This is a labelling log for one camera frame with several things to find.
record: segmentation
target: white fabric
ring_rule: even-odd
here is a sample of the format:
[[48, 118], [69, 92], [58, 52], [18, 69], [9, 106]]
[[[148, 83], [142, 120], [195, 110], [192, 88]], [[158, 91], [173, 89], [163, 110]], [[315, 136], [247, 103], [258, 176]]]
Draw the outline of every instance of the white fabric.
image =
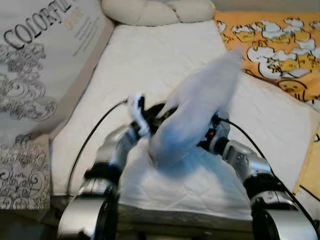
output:
[[240, 78], [241, 57], [239, 51], [227, 52], [188, 76], [170, 93], [158, 117], [177, 109], [149, 140], [148, 152], [155, 166], [189, 158], [189, 152], [206, 135], [213, 114], [226, 111]]
[[216, 9], [210, 0], [102, 0], [101, 6], [109, 18], [137, 26], [208, 21]]
[[[81, 145], [110, 107], [135, 92], [145, 93], [146, 105], [150, 107], [164, 100], [188, 75], [225, 52], [213, 21], [158, 27], [118, 26], [82, 100], [53, 141], [53, 194], [65, 194]], [[256, 141], [275, 173], [293, 189], [319, 115], [280, 88], [247, 75], [241, 77], [229, 114]], [[120, 107], [100, 125], [76, 167], [73, 193], [85, 170], [92, 166], [106, 135], [129, 122], [127, 109]], [[229, 138], [251, 146], [234, 128]], [[241, 183], [218, 156], [216, 161], [203, 162], [197, 161], [201, 158], [196, 155], [160, 172], [148, 164], [145, 147], [146, 141], [142, 141], [129, 155], [121, 179], [120, 203], [141, 209], [250, 218]]]

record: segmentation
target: orange blanket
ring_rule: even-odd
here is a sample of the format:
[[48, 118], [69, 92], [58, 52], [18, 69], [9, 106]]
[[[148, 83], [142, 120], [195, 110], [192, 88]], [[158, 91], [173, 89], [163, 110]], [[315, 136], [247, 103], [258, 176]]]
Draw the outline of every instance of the orange blanket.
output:
[[[274, 84], [301, 101], [312, 100], [314, 104], [320, 100], [320, 12], [217, 11], [214, 20], [227, 49], [245, 47], [247, 74]], [[294, 191], [303, 186], [320, 199], [319, 135], [320, 127]]]

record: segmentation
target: cartoon print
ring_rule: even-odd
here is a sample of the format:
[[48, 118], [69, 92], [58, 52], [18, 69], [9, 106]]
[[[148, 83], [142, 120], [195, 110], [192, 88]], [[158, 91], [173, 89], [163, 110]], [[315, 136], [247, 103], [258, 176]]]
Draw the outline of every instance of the cartoon print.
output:
[[309, 25], [310, 25], [313, 29], [320, 30], [320, 21], [312, 21], [312, 22], [309, 23]]
[[[248, 44], [246, 57], [256, 64], [248, 62], [244, 70], [246, 73], [278, 85], [299, 100], [312, 99], [318, 95], [314, 90], [318, 88], [317, 84], [313, 83], [314, 78], [317, 80], [315, 72], [320, 72], [320, 46], [316, 46], [319, 42], [315, 37], [318, 36], [315, 30], [320, 30], [320, 21], [306, 22], [296, 16], [284, 17], [281, 21], [246, 23], [239, 19], [241, 24], [236, 23], [230, 28], [227, 20], [217, 21], [217, 25], [225, 43]], [[230, 30], [236, 36], [233, 40], [223, 35]], [[311, 82], [312, 88], [305, 84]]]
[[252, 41], [252, 47], [255, 51], [258, 50], [258, 47], [268, 47], [268, 41], [267, 40]]
[[218, 31], [222, 37], [222, 40], [226, 43], [228, 43], [229, 41], [233, 40], [232, 37], [227, 36], [226, 34], [224, 34], [224, 31], [226, 30], [226, 23], [223, 21], [217, 21], [217, 25], [218, 25]]
[[281, 80], [278, 83], [278, 86], [287, 93], [294, 93], [294, 97], [300, 101], [306, 101], [306, 89], [307, 86], [297, 80]]
[[301, 21], [298, 17], [297, 18], [288, 17], [288, 18], [284, 19], [284, 22], [286, 24], [289, 24], [289, 25], [295, 26], [295, 27], [299, 27], [299, 28], [302, 28], [304, 26], [304, 22]]
[[317, 59], [320, 59], [320, 46], [317, 46], [314, 49], [312, 49], [311, 54], [315, 56]]
[[227, 24], [223, 21], [216, 21], [217, 25], [218, 25], [218, 31], [219, 33], [223, 33], [226, 30]]
[[243, 43], [252, 41], [256, 34], [249, 25], [236, 25], [232, 27], [231, 31]]
[[250, 47], [247, 52], [247, 57], [250, 61], [258, 63], [258, 70], [260, 74], [272, 80], [281, 79], [281, 69], [278, 62], [274, 61], [271, 57], [275, 51], [271, 47], [258, 46]]
[[251, 27], [258, 32], [277, 32], [281, 29], [275, 22], [266, 20], [254, 22], [251, 24]]
[[307, 86], [297, 80], [281, 80], [278, 83], [278, 86], [285, 92], [295, 92], [295, 91], [304, 91], [307, 89]]
[[262, 36], [264, 38], [270, 39], [274, 43], [278, 44], [288, 44], [290, 43], [290, 33], [283, 30], [279, 31], [263, 31]]
[[315, 135], [315, 139], [314, 139], [313, 142], [314, 142], [314, 143], [320, 142], [320, 133], [317, 133], [317, 134]]

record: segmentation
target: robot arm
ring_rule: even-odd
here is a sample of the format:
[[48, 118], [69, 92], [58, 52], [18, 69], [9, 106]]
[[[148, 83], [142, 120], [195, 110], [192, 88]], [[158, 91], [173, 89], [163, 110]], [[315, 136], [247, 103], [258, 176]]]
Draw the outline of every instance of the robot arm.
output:
[[228, 140], [229, 126], [225, 122], [214, 129], [209, 151], [221, 155], [243, 183], [251, 202], [254, 239], [317, 240], [313, 223], [274, 175], [268, 161], [242, 143]]
[[127, 101], [134, 122], [112, 131], [98, 149], [92, 168], [63, 212], [57, 231], [60, 240], [115, 239], [119, 179], [129, 151], [150, 134], [142, 115], [144, 97], [137, 94]]
[[[131, 109], [133, 113], [130, 113], [135, 121], [110, 133], [98, 149], [93, 167], [86, 171], [78, 194], [62, 215], [58, 239], [115, 239], [118, 182], [128, 153], [141, 137], [148, 136], [150, 132], [155, 133], [159, 125], [174, 112], [165, 114], [163, 119], [157, 119], [163, 107], [160, 104], [152, 107], [148, 115], [141, 114], [144, 108], [141, 99], [135, 97], [128, 104], [136, 109]], [[310, 219], [273, 174], [268, 161], [258, 157], [249, 147], [228, 140], [228, 134], [229, 124], [218, 122], [209, 129], [207, 140], [201, 141], [199, 146], [213, 154], [220, 154], [234, 168], [243, 183], [251, 202], [254, 239], [317, 240]]]

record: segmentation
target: white mattress pad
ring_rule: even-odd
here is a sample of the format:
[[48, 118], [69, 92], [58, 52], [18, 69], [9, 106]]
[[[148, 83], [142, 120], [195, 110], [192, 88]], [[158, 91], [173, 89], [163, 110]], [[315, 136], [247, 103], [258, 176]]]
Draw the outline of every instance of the white mattress pad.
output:
[[[89, 132], [115, 103], [143, 92], [146, 106], [166, 96], [189, 74], [226, 52], [213, 21], [144, 27], [120, 25], [68, 124], [52, 143], [52, 190], [64, 195], [75, 157]], [[319, 114], [281, 89], [243, 74], [231, 101], [230, 119], [261, 148], [275, 173], [293, 189]], [[116, 127], [130, 123], [125, 107], [116, 109], [97, 129], [76, 167], [71, 192], [95, 160], [98, 147]], [[253, 146], [236, 129], [229, 139]], [[175, 166], [155, 169], [147, 141], [130, 152], [120, 180], [120, 204], [141, 210], [198, 213], [250, 220], [249, 200], [234, 170], [221, 157], [204, 161], [202, 149]]]

